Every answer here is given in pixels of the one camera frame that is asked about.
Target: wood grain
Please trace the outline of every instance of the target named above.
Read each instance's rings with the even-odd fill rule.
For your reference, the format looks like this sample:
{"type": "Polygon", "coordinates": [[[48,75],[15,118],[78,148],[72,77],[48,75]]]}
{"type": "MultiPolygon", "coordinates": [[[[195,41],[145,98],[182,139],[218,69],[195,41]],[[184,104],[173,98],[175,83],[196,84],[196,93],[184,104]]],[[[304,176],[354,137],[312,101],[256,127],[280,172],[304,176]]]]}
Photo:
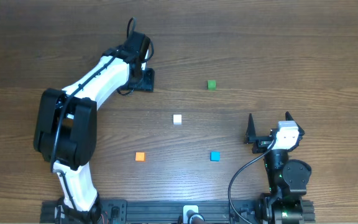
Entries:
{"type": "MultiPolygon", "coordinates": [[[[91,170],[102,197],[225,200],[233,173],[255,157],[242,143],[248,114],[267,134],[290,111],[306,131],[291,155],[313,168],[305,198],[317,221],[358,222],[353,0],[0,0],[0,222],[37,222],[42,201],[62,195],[32,148],[40,96],[120,44],[128,15],[155,44],[155,92],[113,96],[100,109],[91,170]],[[206,90],[211,79],[218,90],[206,90]]],[[[233,187],[235,198],[268,191],[261,162],[233,187]]]]}

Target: blue cube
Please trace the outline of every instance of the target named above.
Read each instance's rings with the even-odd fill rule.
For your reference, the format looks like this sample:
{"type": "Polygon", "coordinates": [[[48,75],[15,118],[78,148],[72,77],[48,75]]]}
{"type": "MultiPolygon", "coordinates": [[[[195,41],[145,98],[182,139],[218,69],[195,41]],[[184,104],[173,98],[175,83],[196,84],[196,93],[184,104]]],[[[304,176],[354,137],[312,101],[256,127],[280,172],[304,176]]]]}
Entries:
{"type": "Polygon", "coordinates": [[[221,152],[211,152],[211,161],[219,162],[221,160],[221,152]]]}

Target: green cube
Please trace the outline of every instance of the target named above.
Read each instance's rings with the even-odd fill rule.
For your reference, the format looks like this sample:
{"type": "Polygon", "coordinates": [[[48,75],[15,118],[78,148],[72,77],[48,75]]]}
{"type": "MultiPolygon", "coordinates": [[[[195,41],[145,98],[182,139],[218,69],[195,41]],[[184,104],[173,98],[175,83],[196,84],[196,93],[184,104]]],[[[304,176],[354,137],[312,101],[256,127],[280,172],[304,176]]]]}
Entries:
{"type": "Polygon", "coordinates": [[[208,80],[208,90],[216,90],[216,80],[208,80]]]}

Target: cube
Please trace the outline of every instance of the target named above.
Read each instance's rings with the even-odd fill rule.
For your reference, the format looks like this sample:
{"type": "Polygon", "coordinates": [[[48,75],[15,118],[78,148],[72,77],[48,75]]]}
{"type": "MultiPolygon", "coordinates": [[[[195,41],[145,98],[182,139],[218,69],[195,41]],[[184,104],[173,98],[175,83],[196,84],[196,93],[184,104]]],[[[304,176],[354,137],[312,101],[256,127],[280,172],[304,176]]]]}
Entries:
{"type": "Polygon", "coordinates": [[[146,161],[146,153],[145,152],[136,152],[135,161],[145,162],[146,161]]]}
{"type": "Polygon", "coordinates": [[[173,124],[181,124],[181,114],[173,115],[173,124]]]}
{"type": "Polygon", "coordinates": [[[208,80],[208,90],[216,90],[216,80],[208,80]]]}
{"type": "Polygon", "coordinates": [[[211,161],[219,162],[221,160],[220,152],[211,152],[211,161]]]}

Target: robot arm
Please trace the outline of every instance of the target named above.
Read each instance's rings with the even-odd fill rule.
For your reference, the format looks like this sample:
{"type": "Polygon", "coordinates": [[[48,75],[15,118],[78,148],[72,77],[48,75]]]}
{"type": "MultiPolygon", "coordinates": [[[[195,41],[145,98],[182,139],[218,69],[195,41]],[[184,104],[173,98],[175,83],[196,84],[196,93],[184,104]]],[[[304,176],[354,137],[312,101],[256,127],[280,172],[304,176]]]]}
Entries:
{"type": "Polygon", "coordinates": [[[101,215],[89,166],[96,147],[97,110],[116,90],[153,91],[154,71],[146,68],[146,61],[149,45],[152,54],[154,48],[145,34],[134,31],[135,24],[129,35],[132,20],[123,45],[105,51],[94,69],[74,84],[45,90],[40,101],[34,148],[58,174],[65,195],[59,212],[84,223],[96,223],[101,215]]]}

